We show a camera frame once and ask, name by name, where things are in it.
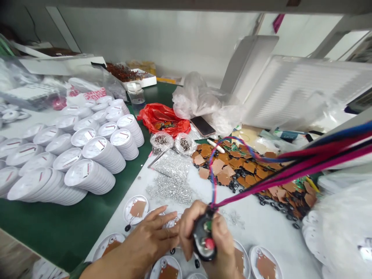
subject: white foam box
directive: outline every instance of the white foam box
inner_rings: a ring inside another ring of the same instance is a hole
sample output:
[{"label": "white foam box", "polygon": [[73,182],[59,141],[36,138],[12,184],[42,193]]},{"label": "white foam box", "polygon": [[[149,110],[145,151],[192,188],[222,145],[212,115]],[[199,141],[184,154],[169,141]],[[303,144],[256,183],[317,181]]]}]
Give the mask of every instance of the white foam box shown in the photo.
[{"label": "white foam box", "polygon": [[[145,74],[143,76],[143,79],[139,79],[139,80],[136,80],[135,82],[138,82],[142,88],[144,87],[148,87],[148,86],[151,86],[151,85],[155,85],[157,82],[156,82],[156,76],[152,75],[152,74],[149,74],[148,72],[145,72],[141,69],[132,69],[133,72],[136,72],[138,71],[139,73],[142,73],[142,74]],[[124,88],[126,91],[128,91],[127,89],[127,84],[129,82],[132,82],[132,81],[128,81],[128,82],[122,82]]]}]

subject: finger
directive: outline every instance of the finger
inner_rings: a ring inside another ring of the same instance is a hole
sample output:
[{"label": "finger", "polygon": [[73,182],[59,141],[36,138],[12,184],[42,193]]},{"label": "finger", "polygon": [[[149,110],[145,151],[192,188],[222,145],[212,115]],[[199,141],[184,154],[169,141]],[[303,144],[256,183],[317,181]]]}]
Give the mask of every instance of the finger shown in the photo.
[{"label": "finger", "polygon": [[165,216],[158,216],[157,218],[151,221],[151,227],[156,230],[161,229],[166,223],[168,223],[170,220],[173,220],[176,217],[177,211],[168,213]]},{"label": "finger", "polygon": [[160,213],[164,212],[167,209],[167,205],[163,205],[157,209],[154,209],[151,211],[151,213],[145,218],[146,221],[154,220],[156,216],[158,216]]},{"label": "finger", "polygon": [[187,261],[191,260],[194,252],[192,231],[195,220],[205,213],[207,205],[199,200],[196,200],[190,208],[186,209],[182,214],[179,227],[179,241],[185,258]]},{"label": "finger", "polygon": [[164,247],[166,247],[168,251],[177,247],[178,244],[179,244],[179,237],[178,236],[162,240],[162,245],[164,245]]},{"label": "finger", "polygon": [[234,239],[231,235],[225,218],[215,213],[212,220],[212,238],[217,248],[217,259],[227,265],[233,265],[235,262]]},{"label": "finger", "polygon": [[155,231],[155,237],[159,240],[165,240],[168,238],[173,238],[178,236],[179,226],[174,226],[172,228],[163,228],[161,230]]}]

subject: hand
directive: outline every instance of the hand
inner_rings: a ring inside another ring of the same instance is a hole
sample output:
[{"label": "hand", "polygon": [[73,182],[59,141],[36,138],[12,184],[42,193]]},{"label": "hand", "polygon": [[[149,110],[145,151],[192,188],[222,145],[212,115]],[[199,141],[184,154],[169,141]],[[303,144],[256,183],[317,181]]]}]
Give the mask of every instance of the hand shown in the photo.
[{"label": "hand", "polygon": [[88,266],[80,278],[143,278],[157,260],[179,243],[178,225],[163,228],[177,216],[177,212],[159,216],[166,208],[165,205],[151,212],[119,247]]},{"label": "hand", "polygon": [[[203,215],[207,205],[199,200],[185,210],[179,222],[179,240],[185,258],[191,260],[194,252],[192,231],[195,220]],[[222,215],[215,213],[212,220],[212,238],[217,247],[217,256],[211,262],[201,262],[209,279],[243,278],[236,268],[234,239]]]}]

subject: white table surface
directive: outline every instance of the white table surface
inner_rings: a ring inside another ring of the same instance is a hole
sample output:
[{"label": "white table surface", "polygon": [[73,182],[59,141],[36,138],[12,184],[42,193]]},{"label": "white table surface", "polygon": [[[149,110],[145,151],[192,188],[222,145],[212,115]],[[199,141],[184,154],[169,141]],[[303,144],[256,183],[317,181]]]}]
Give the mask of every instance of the white table surface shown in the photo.
[{"label": "white table surface", "polygon": [[[147,166],[155,159],[150,157],[142,167],[137,178],[131,185],[125,197],[119,204],[115,213],[103,230],[101,236],[93,246],[86,261],[91,261],[100,242],[111,233],[120,232],[128,236],[135,226],[132,226],[129,232],[124,228],[127,222],[123,217],[123,210],[126,202],[135,195],[143,195],[149,201],[149,210],[155,209],[161,205],[168,205],[166,213],[172,211],[183,212],[186,205],[180,205],[172,200],[162,202],[150,199],[146,192],[148,185],[153,185],[154,178],[158,175],[155,170],[148,169]],[[188,175],[190,187],[193,188],[200,198],[209,203],[212,198],[212,186],[210,181],[203,180],[198,175],[198,170],[191,166]],[[218,186],[217,200],[221,201],[232,196],[233,193],[227,187]],[[281,268],[283,278],[285,279],[317,279],[321,278],[320,264],[308,251],[301,230],[293,228],[292,222],[286,219],[286,215],[276,211],[270,205],[262,206],[255,196],[249,196],[221,208],[225,216],[228,227],[234,237],[238,240],[248,252],[252,246],[260,245],[268,249],[276,258]],[[236,213],[240,217],[240,224],[234,225],[231,215]],[[181,265],[183,278],[187,278],[193,272],[204,273],[203,268],[196,269],[194,258],[186,262],[182,250],[176,249],[173,255]]]}]

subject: red button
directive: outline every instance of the red button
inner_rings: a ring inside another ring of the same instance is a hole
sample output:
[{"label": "red button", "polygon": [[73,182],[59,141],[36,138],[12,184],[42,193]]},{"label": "red button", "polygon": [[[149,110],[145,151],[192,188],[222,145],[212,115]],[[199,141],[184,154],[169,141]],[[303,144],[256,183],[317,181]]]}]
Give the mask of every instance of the red button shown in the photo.
[{"label": "red button", "polygon": [[207,238],[205,240],[205,247],[209,250],[214,250],[214,241],[212,238]]}]

